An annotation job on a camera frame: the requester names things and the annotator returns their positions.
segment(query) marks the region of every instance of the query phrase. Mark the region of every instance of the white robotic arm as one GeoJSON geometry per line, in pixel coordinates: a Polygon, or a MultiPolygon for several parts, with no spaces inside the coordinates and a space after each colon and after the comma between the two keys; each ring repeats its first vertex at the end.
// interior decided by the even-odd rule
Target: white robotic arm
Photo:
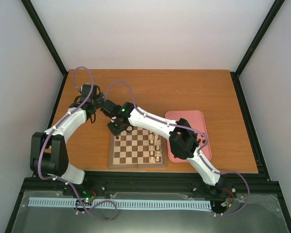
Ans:
{"type": "MultiPolygon", "coordinates": [[[[147,116],[151,116],[153,118],[159,119],[161,121],[165,121],[168,124],[177,124],[175,120],[168,120],[165,118],[161,118],[159,116],[156,116],[154,114],[148,113],[142,108],[138,107],[138,109],[146,114],[147,116]]],[[[130,117],[128,118],[129,123],[132,126],[139,126],[144,129],[153,131],[155,133],[158,133],[160,136],[166,138],[169,140],[170,137],[170,132],[175,129],[175,126],[169,126],[169,125],[164,125],[162,123],[159,123],[155,120],[152,120],[148,117],[145,117],[144,115],[141,115],[136,109],[133,109],[130,117]]],[[[209,160],[205,157],[204,153],[202,151],[197,153],[199,147],[196,147],[194,153],[193,153],[193,158],[187,158],[186,160],[198,171],[200,176],[202,177],[204,183],[209,184],[209,185],[216,185],[220,179],[220,175],[214,173],[214,171],[219,172],[210,162],[209,160]],[[204,161],[208,164],[209,167],[212,168],[210,170],[205,163],[201,160],[201,157],[204,159],[204,161]]]]}
{"type": "Polygon", "coordinates": [[[41,172],[54,177],[61,177],[71,183],[81,184],[83,182],[84,171],[69,163],[66,142],[74,131],[88,119],[94,123],[95,120],[92,120],[92,115],[96,119],[96,110],[103,105],[103,98],[103,93],[100,92],[98,86],[94,85],[91,92],[90,84],[83,85],[81,96],[76,97],[65,116],[53,127],[43,133],[36,132],[32,136],[30,157],[32,171],[38,171],[41,150],[45,144],[45,148],[51,148],[51,152],[43,152],[40,164],[41,172]],[[52,133],[51,137],[47,141],[46,138],[50,133],[52,133]]]}
{"type": "Polygon", "coordinates": [[[215,186],[219,182],[220,175],[215,173],[219,172],[219,170],[211,164],[201,150],[198,153],[199,145],[195,134],[193,132],[187,133],[187,130],[183,130],[182,133],[186,133],[184,136],[186,138],[183,141],[181,138],[182,133],[177,132],[177,130],[181,129],[174,125],[178,125],[180,122],[156,116],[140,107],[138,107],[137,111],[131,103],[127,102],[121,107],[107,100],[101,111],[112,119],[108,127],[114,135],[126,130],[128,126],[138,126],[158,133],[169,140],[172,153],[176,157],[186,159],[198,171],[204,183],[215,186]]]}

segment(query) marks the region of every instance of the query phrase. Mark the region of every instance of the black metal frame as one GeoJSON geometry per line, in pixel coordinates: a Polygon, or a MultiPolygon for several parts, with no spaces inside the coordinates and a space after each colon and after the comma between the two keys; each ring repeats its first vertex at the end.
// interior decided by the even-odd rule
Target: black metal frame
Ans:
{"type": "MultiPolygon", "coordinates": [[[[59,70],[63,74],[63,81],[49,120],[48,127],[51,126],[57,110],[57,106],[63,92],[65,82],[67,80],[68,72],[64,67],[50,37],[48,36],[39,16],[37,15],[30,0],[21,0],[24,4],[28,14],[30,15],[33,23],[43,38],[49,52],[53,56],[59,70]]],[[[284,214],[287,226],[291,232],[291,218],[283,198],[278,182],[270,181],[270,176],[265,164],[265,160],[260,148],[258,137],[254,129],[254,125],[250,116],[250,112],[243,94],[243,89],[239,77],[244,70],[246,64],[265,35],[267,29],[271,25],[284,0],[275,0],[271,9],[269,10],[265,20],[259,28],[256,36],[250,44],[247,52],[245,53],[242,61],[240,62],[237,70],[231,72],[232,81],[234,84],[235,92],[238,98],[244,123],[249,136],[250,144],[258,167],[258,174],[244,174],[253,194],[276,194],[284,214]]],[[[108,197],[110,194],[116,192],[166,192],[166,193],[182,193],[192,197],[203,197],[206,200],[214,201],[216,198],[208,196],[207,194],[193,191],[194,187],[203,184],[202,179],[198,173],[149,173],[149,172],[90,172],[85,173],[85,182],[90,182],[97,191],[99,196],[108,197]]],[[[228,174],[226,176],[227,185],[233,185],[238,193],[246,193],[246,187],[243,181],[235,174],[228,174]]],[[[81,191],[84,189],[78,185],[77,189],[81,191]]],[[[19,209],[23,193],[26,190],[62,190],[67,195],[74,195],[70,188],[58,181],[42,181],[36,178],[35,175],[31,178],[25,178],[21,191],[17,198],[14,210],[12,212],[10,221],[6,228],[6,233],[11,232],[16,215],[19,209]]]]}

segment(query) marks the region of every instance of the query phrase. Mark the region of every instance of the chessboard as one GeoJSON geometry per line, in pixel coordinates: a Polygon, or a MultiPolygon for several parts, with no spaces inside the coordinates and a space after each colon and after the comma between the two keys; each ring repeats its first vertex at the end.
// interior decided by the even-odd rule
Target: chessboard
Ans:
{"type": "Polygon", "coordinates": [[[111,134],[109,168],[167,166],[166,140],[141,127],[111,134]]]}

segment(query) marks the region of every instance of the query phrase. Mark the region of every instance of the orange wooden tabletop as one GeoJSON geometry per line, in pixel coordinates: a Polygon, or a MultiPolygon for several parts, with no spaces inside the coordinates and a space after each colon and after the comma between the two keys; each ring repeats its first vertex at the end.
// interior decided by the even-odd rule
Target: orange wooden tabletop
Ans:
{"type": "MultiPolygon", "coordinates": [[[[56,111],[56,123],[79,95],[72,84],[70,70],[56,111]]],[[[95,84],[102,92],[118,80],[132,87],[136,103],[146,111],[164,117],[167,111],[199,110],[203,113],[210,140],[212,164],[220,171],[257,173],[232,79],[228,70],[114,70],[93,69],[95,84]]],[[[76,83],[90,83],[85,70],[78,70],[76,83]]],[[[108,99],[122,105],[131,102],[129,90],[116,84],[108,99]]],[[[196,172],[189,163],[167,167],[109,169],[110,119],[97,111],[96,122],[81,125],[67,142],[69,162],[83,170],[196,172]]]]}

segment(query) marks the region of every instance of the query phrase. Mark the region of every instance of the purple tube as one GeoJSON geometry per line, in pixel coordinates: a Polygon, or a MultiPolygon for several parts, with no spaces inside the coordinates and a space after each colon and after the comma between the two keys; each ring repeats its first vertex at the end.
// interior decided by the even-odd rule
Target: purple tube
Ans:
{"type": "MultiPolygon", "coordinates": [[[[92,79],[92,84],[91,84],[91,89],[90,89],[90,91],[89,91],[89,94],[88,94],[88,96],[85,98],[85,100],[75,109],[75,110],[73,110],[72,112],[71,112],[71,114],[73,114],[73,113],[75,113],[77,110],[79,110],[85,103],[86,103],[86,101],[88,100],[88,98],[91,96],[91,93],[92,93],[92,91],[93,91],[93,88],[94,88],[94,76],[93,76],[93,74],[92,74],[92,72],[88,69],[88,68],[86,68],[86,67],[77,67],[74,71],[73,71],[73,73],[72,73],[72,82],[73,82],[73,84],[74,84],[74,86],[75,86],[75,88],[79,91],[79,92],[81,92],[81,89],[80,88],[78,88],[77,87],[77,85],[75,84],[75,80],[74,80],[74,76],[75,76],[75,73],[76,73],[76,71],[78,70],[78,69],[85,69],[85,70],[87,70],[88,72],[89,72],[89,74],[91,75],[91,79],[92,79]]],[[[70,117],[71,115],[70,114],[66,114],[55,126],[56,127],[59,127],[68,117],[70,117]]],[[[46,139],[45,139],[45,142],[43,143],[43,145],[42,145],[42,148],[41,148],[41,151],[40,151],[40,155],[39,155],[39,160],[38,160],[38,175],[39,175],[39,177],[40,177],[40,179],[42,179],[42,180],[48,180],[48,179],[52,179],[52,178],[55,178],[55,176],[48,176],[48,177],[43,177],[42,176],[42,173],[41,173],[41,162],[42,162],[42,158],[43,158],[43,153],[44,153],[44,150],[45,150],[45,147],[46,147],[46,145],[47,145],[47,143],[48,143],[48,141],[49,141],[49,139],[50,139],[50,137],[52,136],[52,134],[55,132],[55,129],[53,129],[49,134],[48,134],[48,136],[46,137],[46,139]]],[[[67,181],[66,180],[64,180],[64,179],[62,179],[62,178],[60,178],[60,177],[57,177],[57,179],[59,180],[59,181],[62,181],[62,182],[64,182],[64,183],[66,183],[67,181]]],[[[96,219],[96,220],[98,220],[98,221],[110,221],[110,220],[112,220],[112,219],[114,219],[114,217],[117,215],[117,207],[116,207],[116,204],[113,202],[113,201],[110,201],[110,200],[104,200],[104,201],[101,201],[101,202],[99,202],[99,203],[97,203],[95,206],[93,206],[92,208],[90,208],[89,210],[87,210],[86,208],[85,208],[85,206],[84,206],[84,203],[82,202],[82,200],[81,200],[81,198],[80,198],[80,196],[79,196],[79,194],[78,194],[78,192],[77,192],[77,190],[75,189],[75,187],[74,187],[74,185],[73,184],[71,184],[71,183],[69,183],[69,185],[71,186],[71,188],[73,189],[73,191],[75,192],[75,194],[76,194],[76,196],[77,196],[77,198],[78,198],[78,200],[79,200],[79,202],[80,202],[80,204],[81,204],[81,206],[84,208],[84,210],[85,210],[85,212],[86,213],[88,213],[92,218],[94,218],[94,219],[96,219]],[[97,217],[95,217],[94,215],[92,215],[91,213],[90,213],[90,211],[91,210],[93,210],[95,207],[97,207],[97,206],[99,206],[99,205],[101,205],[101,204],[103,204],[103,203],[105,203],[105,202],[108,202],[108,203],[111,203],[114,207],[115,207],[115,213],[114,213],[114,215],[111,217],[111,218],[108,218],[108,219],[100,219],[100,218],[97,218],[97,217]]]]}

